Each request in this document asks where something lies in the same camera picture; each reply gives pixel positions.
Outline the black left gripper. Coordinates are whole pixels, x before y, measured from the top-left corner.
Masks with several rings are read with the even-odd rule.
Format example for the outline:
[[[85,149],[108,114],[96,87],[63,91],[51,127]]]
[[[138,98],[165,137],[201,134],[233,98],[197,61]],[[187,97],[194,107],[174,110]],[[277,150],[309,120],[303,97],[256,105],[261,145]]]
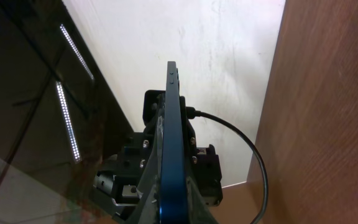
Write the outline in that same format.
[[[114,218],[129,218],[157,176],[155,127],[130,135],[123,149],[104,160],[94,177],[93,202]],[[202,198],[197,201],[205,207],[217,207],[223,199],[219,156],[213,145],[196,146],[195,131],[189,121],[184,133],[184,139],[189,141],[185,149],[191,156],[186,173],[195,183],[190,192],[198,192]]]

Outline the blue Galaxy smartphone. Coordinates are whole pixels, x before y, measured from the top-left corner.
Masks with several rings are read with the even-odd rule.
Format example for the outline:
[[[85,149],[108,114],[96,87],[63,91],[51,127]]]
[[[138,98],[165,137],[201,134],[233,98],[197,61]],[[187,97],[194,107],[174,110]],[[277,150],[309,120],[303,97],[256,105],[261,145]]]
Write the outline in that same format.
[[[160,222],[188,223],[185,158],[177,65],[167,63],[160,181]]]

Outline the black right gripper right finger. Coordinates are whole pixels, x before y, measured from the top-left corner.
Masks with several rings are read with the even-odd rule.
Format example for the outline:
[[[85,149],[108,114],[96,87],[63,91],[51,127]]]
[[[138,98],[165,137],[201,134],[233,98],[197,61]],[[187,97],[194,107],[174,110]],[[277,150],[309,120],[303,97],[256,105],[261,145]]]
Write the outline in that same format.
[[[186,178],[188,213],[191,224],[218,224],[209,208],[204,204],[195,181],[191,177]]]

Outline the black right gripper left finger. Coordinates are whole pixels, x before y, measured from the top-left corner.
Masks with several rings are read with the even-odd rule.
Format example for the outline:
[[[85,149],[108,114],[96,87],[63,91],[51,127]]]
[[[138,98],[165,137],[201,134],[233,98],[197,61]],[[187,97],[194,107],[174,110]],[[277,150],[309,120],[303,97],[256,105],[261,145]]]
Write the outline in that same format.
[[[158,105],[154,127],[154,142],[152,152],[147,161],[144,173],[137,188],[141,194],[140,202],[135,207],[132,215],[126,220],[126,224],[158,224],[160,223],[160,179],[163,151],[163,125],[165,103]]]

